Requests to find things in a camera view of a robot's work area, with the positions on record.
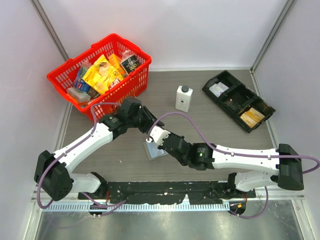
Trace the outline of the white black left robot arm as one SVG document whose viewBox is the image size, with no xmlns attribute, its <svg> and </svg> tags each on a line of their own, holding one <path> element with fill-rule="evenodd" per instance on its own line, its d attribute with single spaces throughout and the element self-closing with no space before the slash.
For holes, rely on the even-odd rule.
<svg viewBox="0 0 320 240">
<path fill-rule="evenodd" d="M 127 97 L 117 104 L 115 112 L 95 118 L 93 128 L 71 144 L 53 153 L 45 150 L 39 155 L 34 175 L 37 191 L 44 190 L 52 201 L 60 201 L 70 193 L 104 198 L 108 191 L 107 181 L 96 172 L 74 173 L 77 165 L 130 128 L 148 133 L 147 142 L 160 146 L 170 134 L 163 126 L 138 98 Z"/>
</svg>

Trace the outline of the grey leather card holder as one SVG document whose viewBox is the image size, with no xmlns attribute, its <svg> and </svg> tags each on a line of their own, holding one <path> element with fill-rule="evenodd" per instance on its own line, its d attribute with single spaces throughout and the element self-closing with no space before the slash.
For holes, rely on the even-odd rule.
<svg viewBox="0 0 320 240">
<path fill-rule="evenodd" d="M 146 150 L 147 157 L 150 161 L 166 156 L 168 154 L 165 150 L 158 149 L 158 145 L 155 142 L 144 142 L 143 145 Z"/>
</svg>

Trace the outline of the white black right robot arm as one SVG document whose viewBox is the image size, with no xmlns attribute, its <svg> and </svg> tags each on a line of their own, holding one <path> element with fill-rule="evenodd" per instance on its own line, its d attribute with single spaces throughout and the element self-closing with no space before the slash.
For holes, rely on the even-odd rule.
<svg viewBox="0 0 320 240">
<path fill-rule="evenodd" d="M 290 191 L 304 189 L 302 161 L 288 144 L 265 150 L 237 149 L 207 143 L 191 144 L 174 133 L 155 137 L 154 142 L 182 166 L 198 171 L 243 169 L 243 172 L 228 176 L 225 190 L 233 198 L 255 188 L 273 185 Z"/>
</svg>

